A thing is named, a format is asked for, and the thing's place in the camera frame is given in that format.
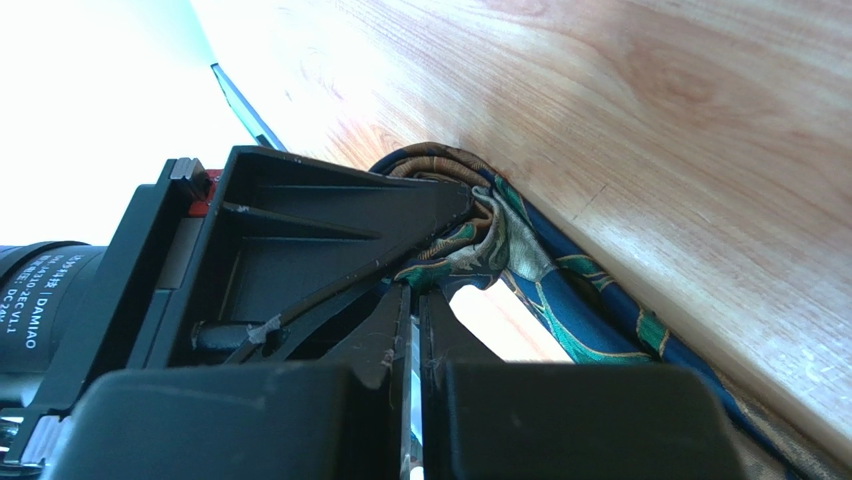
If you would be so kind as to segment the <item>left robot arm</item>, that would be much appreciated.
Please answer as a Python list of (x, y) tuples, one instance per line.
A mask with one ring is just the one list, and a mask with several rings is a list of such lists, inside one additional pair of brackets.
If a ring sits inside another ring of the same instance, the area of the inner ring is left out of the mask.
[(458, 181), (260, 146), (168, 161), (107, 246), (1, 251), (5, 479), (384, 479), (420, 311), (397, 270), (472, 212)]

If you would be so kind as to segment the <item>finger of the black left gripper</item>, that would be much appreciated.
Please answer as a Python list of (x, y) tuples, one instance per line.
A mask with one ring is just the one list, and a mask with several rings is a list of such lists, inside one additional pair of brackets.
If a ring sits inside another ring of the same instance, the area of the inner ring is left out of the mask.
[(183, 278), (156, 294), (128, 364), (283, 360), (472, 204), (464, 184), (237, 146)]

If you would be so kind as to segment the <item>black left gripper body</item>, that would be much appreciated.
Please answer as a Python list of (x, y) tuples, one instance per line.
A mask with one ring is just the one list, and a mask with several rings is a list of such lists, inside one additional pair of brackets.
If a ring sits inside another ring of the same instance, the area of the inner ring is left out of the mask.
[(175, 237), (213, 186), (199, 160), (172, 159), (136, 190), (109, 245), (2, 246), (2, 465), (45, 465), (88, 386), (127, 365)]

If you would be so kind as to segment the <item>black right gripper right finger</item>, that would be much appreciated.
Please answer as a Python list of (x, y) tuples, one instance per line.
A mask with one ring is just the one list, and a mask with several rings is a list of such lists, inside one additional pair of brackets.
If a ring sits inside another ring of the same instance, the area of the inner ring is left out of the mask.
[(695, 374), (506, 362), (444, 295), (418, 301), (429, 479), (742, 479), (718, 400)]

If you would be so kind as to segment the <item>blue brown floral tie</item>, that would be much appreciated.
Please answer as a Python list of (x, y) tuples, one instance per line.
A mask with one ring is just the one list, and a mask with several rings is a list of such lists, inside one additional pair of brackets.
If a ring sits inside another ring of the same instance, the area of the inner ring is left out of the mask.
[(396, 150), (374, 171), (454, 182), (470, 213), (408, 261), (394, 280), (454, 293), (505, 283), (578, 364), (669, 364), (697, 374), (733, 424), (754, 479), (847, 479), (848, 467), (699, 356), (478, 156), (425, 142)]

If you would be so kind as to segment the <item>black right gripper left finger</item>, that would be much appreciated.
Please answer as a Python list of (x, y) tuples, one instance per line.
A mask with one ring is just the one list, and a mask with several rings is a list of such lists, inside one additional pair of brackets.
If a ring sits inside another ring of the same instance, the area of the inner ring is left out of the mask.
[(314, 361), (125, 370), (74, 409), (47, 479), (398, 479), (408, 427), (396, 285)]

